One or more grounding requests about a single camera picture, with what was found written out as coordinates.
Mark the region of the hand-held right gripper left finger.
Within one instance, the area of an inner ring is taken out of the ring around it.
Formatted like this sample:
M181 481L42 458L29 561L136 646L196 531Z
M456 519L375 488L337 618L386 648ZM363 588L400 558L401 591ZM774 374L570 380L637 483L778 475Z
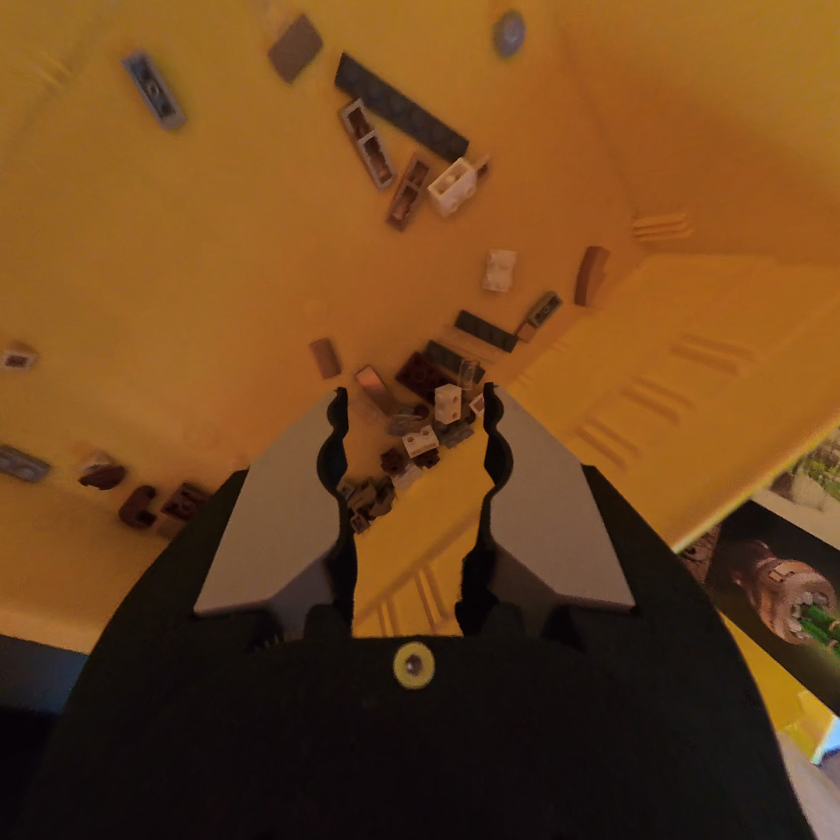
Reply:
M284 430L247 470L194 613L265 611L303 634L315 606L350 629L358 560L348 502L349 395L337 387Z

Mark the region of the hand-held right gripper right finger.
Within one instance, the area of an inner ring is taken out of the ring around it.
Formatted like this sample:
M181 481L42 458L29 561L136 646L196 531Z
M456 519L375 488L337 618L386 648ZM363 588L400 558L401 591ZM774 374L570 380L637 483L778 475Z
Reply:
M498 607L527 636L568 607L630 613L635 599L581 461L504 387L488 383L482 395L491 486L463 561L462 634L480 635Z

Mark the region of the yellow plastic storage bin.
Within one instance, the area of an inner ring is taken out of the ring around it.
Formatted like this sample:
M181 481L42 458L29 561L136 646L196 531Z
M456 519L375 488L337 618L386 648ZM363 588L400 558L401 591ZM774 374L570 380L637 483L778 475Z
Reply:
M2 634L87 653L215 490L460 309L669 542L838 414L838 2L2 2Z
M746 633L719 616L751 671L773 729L790 737L814 764L821 762L834 714Z

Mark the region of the pile of toy building bricks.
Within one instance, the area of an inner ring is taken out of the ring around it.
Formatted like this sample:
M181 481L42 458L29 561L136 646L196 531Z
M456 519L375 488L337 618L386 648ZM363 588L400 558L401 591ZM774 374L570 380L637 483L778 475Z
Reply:
M2 2L2 441L81 497L215 485L344 374L560 269L605 173L553 21L499 2Z

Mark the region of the dark plant picture box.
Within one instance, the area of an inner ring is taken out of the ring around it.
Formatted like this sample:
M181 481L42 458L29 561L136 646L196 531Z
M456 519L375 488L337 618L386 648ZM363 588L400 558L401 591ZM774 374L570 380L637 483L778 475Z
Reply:
M730 622L838 716L838 429L679 558Z

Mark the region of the heap of white paper bags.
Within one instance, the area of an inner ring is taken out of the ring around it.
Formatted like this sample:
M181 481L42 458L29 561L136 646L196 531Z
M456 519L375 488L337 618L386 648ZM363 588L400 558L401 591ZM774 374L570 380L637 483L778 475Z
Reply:
M839 838L838 718L801 717L776 733L784 767L815 838Z

